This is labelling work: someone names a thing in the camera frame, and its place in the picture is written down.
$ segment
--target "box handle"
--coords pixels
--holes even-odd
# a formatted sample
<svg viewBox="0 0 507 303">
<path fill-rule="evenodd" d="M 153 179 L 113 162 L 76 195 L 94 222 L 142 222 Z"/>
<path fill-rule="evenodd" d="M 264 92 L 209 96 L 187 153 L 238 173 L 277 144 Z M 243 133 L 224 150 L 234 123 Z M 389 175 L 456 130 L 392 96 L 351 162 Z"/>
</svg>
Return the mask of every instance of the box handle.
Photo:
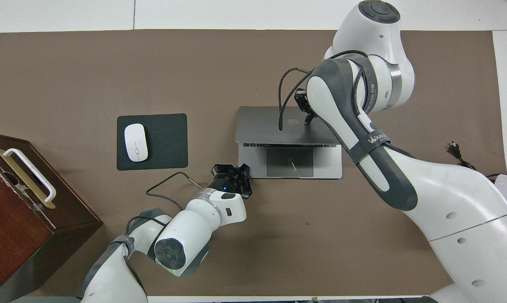
<svg viewBox="0 0 507 303">
<path fill-rule="evenodd" d="M 40 180 L 40 182 L 42 182 L 42 184 L 44 184 L 44 186 L 46 186 L 46 188 L 49 190 L 50 193 L 48 194 L 48 197 L 46 197 L 43 201 L 44 205 L 46 205 L 46 204 L 53 205 L 53 203 L 51 203 L 51 200 L 53 200 L 53 198 L 55 198 L 55 195 L 57 194 L 57 191 L 55 191 L 55 188 L 42 175 L 42 173 L 40 173 L 40 171 L 33 165 L 33 163 L 31 163 L 31 161 L 29 159 L 27 159 L 27 157 L 22 153 L 21 150 L 16 149 L 16 148 L 10 148 L 10 149 L 7 149 L 7 151 L 5 151 L 3 153 L 3 156 L 9 157 L 12 153 L 15 153 L 23 161 L 23 163 L 25 163 L 25 165 L 27 165 L 27 167 L 34 173 L 34 175 Z"/>
</svg>

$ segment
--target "silver laptop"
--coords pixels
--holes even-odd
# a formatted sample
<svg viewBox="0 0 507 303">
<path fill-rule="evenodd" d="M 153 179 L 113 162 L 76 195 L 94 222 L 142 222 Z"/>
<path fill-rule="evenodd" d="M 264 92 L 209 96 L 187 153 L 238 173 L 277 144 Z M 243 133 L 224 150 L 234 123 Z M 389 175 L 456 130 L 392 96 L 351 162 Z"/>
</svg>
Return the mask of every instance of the silver laptop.
<svg viewBox="0 0 507 303">
<path fill-rule="evenodd" d="M 298 107 L 287 107 L 280 132 L 277 106 L 241 106 L 238 163 L 250 167 L 252 178 L 341 178 L 341 144 L 320 119 L 307 124 L 305 116 Z"/>
</svg>

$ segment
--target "black strap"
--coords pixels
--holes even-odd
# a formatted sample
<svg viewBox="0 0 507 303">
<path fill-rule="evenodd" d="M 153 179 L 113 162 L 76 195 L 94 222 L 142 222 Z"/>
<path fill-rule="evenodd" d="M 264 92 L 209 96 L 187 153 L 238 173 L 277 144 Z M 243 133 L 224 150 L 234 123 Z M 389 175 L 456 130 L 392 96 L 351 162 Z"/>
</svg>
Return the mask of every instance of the black strap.
<svg viewBox="0 0 507 303">
<path fill-rule="evenodd" d="M 121 234 L 111 244 L 113 243 L 124 243 L 126 245 L 126 248 L 128 249 L 128 256 L 132 255 L 134 253 L 134 238 L 126 236 L 125 234 Z"/>
<path fill-rule="evenodd" d="M 388 138 L 381 129 L 375 129 L 359 140 L 359 142 L 349 150 L 349 157 L 351 157 L 351 161 L 356 165 L 369 155 L 371 150 L 385 142 L 390 142 L 390 138 Z"/>
</svg>

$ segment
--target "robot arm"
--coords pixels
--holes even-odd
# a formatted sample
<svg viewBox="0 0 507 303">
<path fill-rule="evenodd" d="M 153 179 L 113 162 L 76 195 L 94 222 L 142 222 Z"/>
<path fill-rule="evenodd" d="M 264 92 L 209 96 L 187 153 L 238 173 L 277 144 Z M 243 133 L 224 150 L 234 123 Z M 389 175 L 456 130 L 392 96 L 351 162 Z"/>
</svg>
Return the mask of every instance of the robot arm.
<svg viewBox="0 0 507 303">
<path fill-rule="evenodd" d="M 139 251 L 175 276 L 193 274 L 209 251 L 209 239 L 219 226 L 246 219 L 242 198 L 251 186 L 247 165 L 215 165 L 213 182 L 171 218 L 159 208 L 143 211 L 107 248 L 87 274 L 83 303 L 143 303 L 144 288 L 128 259 Z"/>
<path fill-rule="evenodd" d="M 503 195 L 476 171 L 420 161 L 395 148 L 367 116 L 403 105 L 414 84 L 395 8 L 376 0 L 361 2 L 346 17 L 326 57 L 335 58 L 314 69 L 307 102 L 377 194 L 404 211 L 430 241 L 455 282 L 439 293 L 439 301 L 507 301 Z"/>
</svg>

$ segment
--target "wooden box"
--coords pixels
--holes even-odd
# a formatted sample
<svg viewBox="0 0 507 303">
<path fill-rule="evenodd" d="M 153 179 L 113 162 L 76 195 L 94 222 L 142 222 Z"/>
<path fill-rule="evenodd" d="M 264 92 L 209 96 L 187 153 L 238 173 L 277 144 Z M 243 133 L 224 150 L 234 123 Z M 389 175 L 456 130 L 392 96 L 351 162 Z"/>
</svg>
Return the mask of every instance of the wooden box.
<svg viewBox="0 0 507 303">
<path fill-rule="evenodd" d="M 38 289 L 102 224 L 28 141 L 0 136 L 0 302 Z"/>
</svg>

